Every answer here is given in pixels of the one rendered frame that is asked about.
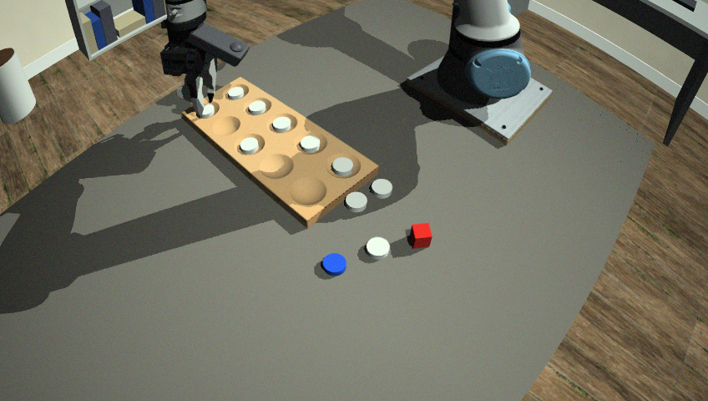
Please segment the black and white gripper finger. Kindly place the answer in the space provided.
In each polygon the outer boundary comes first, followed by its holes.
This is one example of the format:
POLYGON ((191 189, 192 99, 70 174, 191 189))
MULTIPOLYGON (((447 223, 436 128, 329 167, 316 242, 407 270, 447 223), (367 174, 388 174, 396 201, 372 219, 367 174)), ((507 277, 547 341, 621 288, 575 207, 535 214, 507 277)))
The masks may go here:
POLYGON ((209 102, 213 101, 215 95, 215 81, 217 72, 217 57, 213 56, 210 64, 207 64, 199 77, 203 78, 203 85, 207 86, 209 102))
POLYGON ((190 101, 195 109, 196 114, 201 118, 204 111, 204 96, 202 94, 203 79, 198 77, 199 73, 195 71, 195 61, 188 67, 185 75, 185 85, 178 88, 176 93, 181 99, 190 101))

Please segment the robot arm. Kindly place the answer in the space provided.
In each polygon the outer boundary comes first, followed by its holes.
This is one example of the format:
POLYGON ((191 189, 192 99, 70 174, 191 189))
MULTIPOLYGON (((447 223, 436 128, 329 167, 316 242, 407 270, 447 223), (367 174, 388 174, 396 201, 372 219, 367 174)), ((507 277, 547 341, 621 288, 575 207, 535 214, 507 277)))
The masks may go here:
MULTIPOLYGON (((165 0, 165 6, 173 24, 192 22, 207 9, 206 0, 165 0)), ((468 104, 490 105, 527 87, 529 62, 518 19, 510 10, 507 0, 453 1, 449 47, 437 70, 446 93, 468 104)), ((207 23, 195 27, 187 43, 234 67, 250 48, 207 23)))

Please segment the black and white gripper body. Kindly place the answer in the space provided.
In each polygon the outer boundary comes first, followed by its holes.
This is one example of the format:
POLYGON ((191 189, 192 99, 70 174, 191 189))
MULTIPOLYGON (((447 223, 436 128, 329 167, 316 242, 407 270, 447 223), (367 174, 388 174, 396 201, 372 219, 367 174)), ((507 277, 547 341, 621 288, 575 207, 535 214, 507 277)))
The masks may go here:
POLYGON ((169 37, 169 42, 160 53, 164 74, 172 76, 186 74, 192 61, 195 61, 195 71, 202 74, 202 70, 210 64, 213 55, 187 43, 190 32, 205 20, 206 11, 200 18, 189 23, 173 24, 167 18, 161 22, 161 28, 167 28, 169 37))

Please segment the red cube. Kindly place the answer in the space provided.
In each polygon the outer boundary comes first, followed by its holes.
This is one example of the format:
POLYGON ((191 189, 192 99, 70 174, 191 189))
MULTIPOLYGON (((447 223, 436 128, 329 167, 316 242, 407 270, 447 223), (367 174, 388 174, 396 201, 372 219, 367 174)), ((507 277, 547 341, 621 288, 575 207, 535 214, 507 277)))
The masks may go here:
POLYGON ((429 224, 423 223, 412 225, 410 237, 413 249, 429 247, 432 240, 432 233, 429 224))

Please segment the white disc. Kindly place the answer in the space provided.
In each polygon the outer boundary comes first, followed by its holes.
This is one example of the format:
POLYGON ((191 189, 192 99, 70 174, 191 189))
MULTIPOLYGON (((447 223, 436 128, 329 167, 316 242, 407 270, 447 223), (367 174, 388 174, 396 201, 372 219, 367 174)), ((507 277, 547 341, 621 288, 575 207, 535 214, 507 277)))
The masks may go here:
POLYGON ((320 140, 315 136, 306 136, 301 140, 301 149, 306 153, 314 153, 320 148, 320 140))
POLYGON ((347 176, 353 171, 353 163, 348 158, 338 158, 333 161, 332 170, 336 175, 347 176))
POLYGON ((258 150, 258 141, 255 138, 246 138, 240 143, 240 150, 243 154, 250 155, 258 150))
POLYGON ((372 194, 380 199, 389 197, 392 193, 392 184, 385 179, 374 180, 372 183, 372 194))
POLYGON ((255 101, 250 104, 249 111, 253 115, 258 115, 264 113, 266 110, 266 104, 263 101, 255 101))
POLYGON ((212 104, 206 104, 201 118, 206 119, 214 114, 214 106, 212 104))
POLYGON ((367 198, 361 192, 352 192, 346 197, 346 208, 352 212, 364 211, 367 207, 367 198))
POLYGON ((381 237, 372 238, 367 243, 367 255, 372 259, 381 260, 388 255, 388 252, 389 243, 381 237))
POLYGON ((235 87, 233 89, 230 89, 228 95, 229 99, 236 100, 240 99, 244 95, 244 91, 241 87, 235 87))
POLYGON ((283 133, 289 130, 291 121, 287 117, 279 117, 273 121, 273 129, 276 132, 283 133))

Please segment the blue disc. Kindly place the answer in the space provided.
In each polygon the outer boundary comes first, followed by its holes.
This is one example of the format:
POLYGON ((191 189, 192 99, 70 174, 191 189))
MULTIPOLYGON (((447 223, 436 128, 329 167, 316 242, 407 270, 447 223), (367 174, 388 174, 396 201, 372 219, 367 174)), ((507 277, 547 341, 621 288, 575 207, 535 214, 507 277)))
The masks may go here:
POLYGON ((332 253, 323 260, 324 271, 331 276, 340 276, 346 270, 346 259, 344 256, 332 253))

